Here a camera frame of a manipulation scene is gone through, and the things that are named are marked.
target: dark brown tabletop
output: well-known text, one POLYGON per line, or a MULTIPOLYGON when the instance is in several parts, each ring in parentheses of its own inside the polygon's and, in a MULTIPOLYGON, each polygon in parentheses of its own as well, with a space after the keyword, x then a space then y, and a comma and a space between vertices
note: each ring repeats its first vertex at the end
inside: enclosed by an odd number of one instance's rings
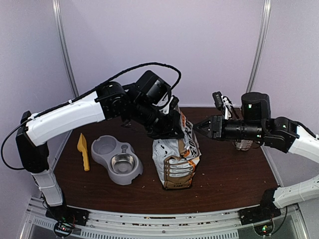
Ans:
MULTIPOLYGON (((214 108, 183 108, 193 123, 214 108)), ((263 192, 277 183, 260 148, 237 151, 231 142, 218 142, 197 135, 202 156, 191 188, 164 190, 152 159, 153 140, 144 128, 132 122, 120 126, 120 119, 93 123, 73 130, 55 168, 56 179, 70 206, 141 214, 212 212, 259 204, 263 192), (77 143, 83 133, 87 140, 90 171, 83 168, 77 143), (102 135, 112 135, 132 145, 142 161, 144 172, 131 185, 112 182, 107 170, 91 158, 91 144, 102 135)))

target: yellow scoop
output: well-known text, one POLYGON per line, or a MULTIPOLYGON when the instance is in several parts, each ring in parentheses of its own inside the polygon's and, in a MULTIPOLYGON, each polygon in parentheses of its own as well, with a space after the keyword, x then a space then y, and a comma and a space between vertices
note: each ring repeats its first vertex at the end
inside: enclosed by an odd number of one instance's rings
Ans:
POLYGON ((89 157, 88 157, 88 149, 86 145, 86 139, 84 135, 81 133, 79 142, 78 142, 78 150, 82 152, 83 156, 83 165, 84 165, 84 171, 90 171, 90 165, 89 165, 89 157))

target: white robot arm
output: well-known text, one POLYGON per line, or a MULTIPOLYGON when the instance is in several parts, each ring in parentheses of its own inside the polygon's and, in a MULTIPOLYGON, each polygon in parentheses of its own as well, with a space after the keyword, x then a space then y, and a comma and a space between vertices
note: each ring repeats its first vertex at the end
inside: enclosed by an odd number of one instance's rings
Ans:
MULTIPOLYGON (((302 126, 297 127, 297 134, 299 138, 295 139, 288 152, 319 163, 318 137, 310 135, 302 126)), ((317 197, 319 197, 319 175, 290 187, 279 187, 274 193, 274 204, 277 208, 284 208, 317 197)))
POLYGON ((3 146, 15 130, 2 143, 3 162, 11 169, 25 169, 32 174, 45 196, 50 213, 57 221, 70 218, 70 215, 77 216, 75 213, 69 213, 63 192, 49 168, 47 161, 49 155, 47 141, 49 139, 82 125, 116 117, 121 117, 124 122, 134 120, 142 124, 147 135, 153 139, 184 137, 180 125, 180 113, 174 109, 178 98, 171 95, 174 85, 171 87, 152 71, 146 71, 135 83, 126 86, 111 81, 129 70, 145 65, 160 65, 176 70, 179 74, 176 83, 181 77, 181 73, 173 66, 162 63, 145 63, 125 70, 94 89, 59 106, 35 114, 25 112, 21 125, 15 129, 17 130, 15 140, 23 168, 13 168, 3 158, 3 146), (157 106, 165 95, 168 101, 163 106, 157 106))
MULTIPOLYGON (((223 105, 222 99, 213 94, 215 105, 223 105)), ((242 96, 243 119, 226 119, 211 116, 194 125, 202 135, 214 140, 253 140, 276 148, 284 153, 304 156, 319 163, 319 137, 302 123, 285 117, 271 118, 269 96, 257 92, 242 96)), ((270 219, 280 215, 280 208, 319 197, 319 175, 290 187, 278 187, 265 191, 260 205, 240 210, 242 224, 270 219)))

